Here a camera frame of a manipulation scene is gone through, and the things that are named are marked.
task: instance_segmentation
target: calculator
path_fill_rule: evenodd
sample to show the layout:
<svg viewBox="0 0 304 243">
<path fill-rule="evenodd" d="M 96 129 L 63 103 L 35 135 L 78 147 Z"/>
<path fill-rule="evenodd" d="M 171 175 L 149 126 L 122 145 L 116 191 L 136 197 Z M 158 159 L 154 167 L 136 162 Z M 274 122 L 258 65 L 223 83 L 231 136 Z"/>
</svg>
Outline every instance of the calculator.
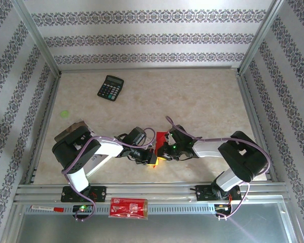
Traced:
<svg viewBox="0 0 304 243">
<path fill-rule="evenodd" d="M 124 80 L 118 77 L 107 75 L 105 82 L 101 86 L 97 95 L 107 100 L 115 101 L 118 94 L 122 90 L 123 84 Z"/>
</svg>

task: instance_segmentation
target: red snack packet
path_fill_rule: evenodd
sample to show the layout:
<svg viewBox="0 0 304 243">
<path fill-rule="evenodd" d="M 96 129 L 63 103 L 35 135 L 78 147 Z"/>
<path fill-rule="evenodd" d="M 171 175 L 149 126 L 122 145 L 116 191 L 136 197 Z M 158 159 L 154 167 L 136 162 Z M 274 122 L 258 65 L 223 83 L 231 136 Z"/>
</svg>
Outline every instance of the red snack packet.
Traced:
<svg viewBox="0 0 304 243">
<path fill-rule="evenodd" d="M 115 198 L 110 201 L 110 217 L 147 219 L 147 200 L 137 198 Z"/>
</svg>

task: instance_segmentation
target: green sticker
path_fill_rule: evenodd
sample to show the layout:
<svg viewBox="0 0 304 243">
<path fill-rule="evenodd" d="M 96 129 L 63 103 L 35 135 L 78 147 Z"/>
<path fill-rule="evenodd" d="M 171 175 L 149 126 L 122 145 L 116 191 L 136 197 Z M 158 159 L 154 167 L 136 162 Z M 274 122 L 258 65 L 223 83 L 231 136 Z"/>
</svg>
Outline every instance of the green sticker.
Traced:
<svg viewBox="0 0 304 243">
<path fill-rule="evenodd" d="M 67 118 L 67 117 L 69 116 L 69 112 L 68 112 L 67 110 L 64 110 L 64 111 L 62 111 L 62 112 L 60 113 L 60 116 L 61 116 L 62 118 Z"/>
</svg>

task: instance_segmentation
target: striped wallpaper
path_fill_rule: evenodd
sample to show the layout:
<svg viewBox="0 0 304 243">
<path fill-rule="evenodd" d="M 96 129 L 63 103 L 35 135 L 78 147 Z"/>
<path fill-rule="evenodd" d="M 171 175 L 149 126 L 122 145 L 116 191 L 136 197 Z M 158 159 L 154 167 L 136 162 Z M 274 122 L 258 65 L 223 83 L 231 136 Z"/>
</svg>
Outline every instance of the striped wallpaper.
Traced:
<svg viewBox="0 0 304 243">
<path fill-rule="evenodd" d="M 284 3 L 245 79 L 304 233 L 304 0 Z"/>
<path fill-rule="evenodd" d="M 26 0 L 61 70 L 238 67 L 271 0 Z"/>
<path fill-rule="evenodd" d="M 9 0 L 0 0 L 0 240 L 27 173 L 53 73 Z"/>
</svg>

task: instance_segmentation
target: beige table surface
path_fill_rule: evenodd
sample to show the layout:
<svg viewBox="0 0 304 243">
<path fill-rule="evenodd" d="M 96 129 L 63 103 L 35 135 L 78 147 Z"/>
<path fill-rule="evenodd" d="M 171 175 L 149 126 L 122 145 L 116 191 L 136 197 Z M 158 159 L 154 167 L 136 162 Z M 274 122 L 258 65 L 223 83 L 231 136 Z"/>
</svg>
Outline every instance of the beige table surface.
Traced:
<svg viewBox="0 0 304 243">
<path fill-rule="evenodd" d="M 117 100 L 97 96 L 106 75 L 125 83 Z M 68 110 L 68 118 L 60 112 Z M 240 90 L 232 69 L 158 69 L 68 73 L 61 77 L 46 134 L 35 184 L 64 184 L 61 164 L 52 153 L 54 137 L 80 119 L 97 135 L 117 136 L 134 127 L 156 131 L 171 128 L 169 115 L 186 131 L 204 138 L 227 137 L 236 130 L 253 139 Z M 153 169 L 127 158 L 112 158 L 90 183 L 212 181 L 228 165 L 223 158 L 162 161 Z"/>
</svg>

